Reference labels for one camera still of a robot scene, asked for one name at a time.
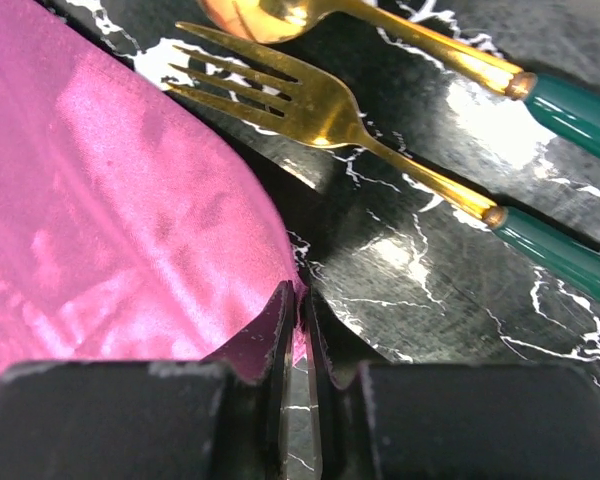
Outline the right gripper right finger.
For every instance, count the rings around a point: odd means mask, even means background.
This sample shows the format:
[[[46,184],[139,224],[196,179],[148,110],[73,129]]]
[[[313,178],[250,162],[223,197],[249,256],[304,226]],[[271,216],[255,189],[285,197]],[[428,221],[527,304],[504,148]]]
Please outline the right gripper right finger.
[[[303,302],[320,479],[600,479],[600,392],[557,364],[391,362]]]

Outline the purple satin napkin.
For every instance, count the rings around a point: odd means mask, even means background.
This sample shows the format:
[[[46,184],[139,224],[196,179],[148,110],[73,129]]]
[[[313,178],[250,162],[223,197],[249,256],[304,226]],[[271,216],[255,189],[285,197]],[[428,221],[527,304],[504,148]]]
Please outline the purple satin napkin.
[[[0,374],[188,360],[298,278],[211,129],[33,1],[0,1]]]

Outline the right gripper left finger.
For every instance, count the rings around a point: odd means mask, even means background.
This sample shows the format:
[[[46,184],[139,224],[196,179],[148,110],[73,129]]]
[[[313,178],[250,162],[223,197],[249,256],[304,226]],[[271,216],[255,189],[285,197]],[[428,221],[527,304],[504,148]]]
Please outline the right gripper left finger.
[[[0,375],[0,479],[282,479],[295,292],[193,361],[31,361]]]

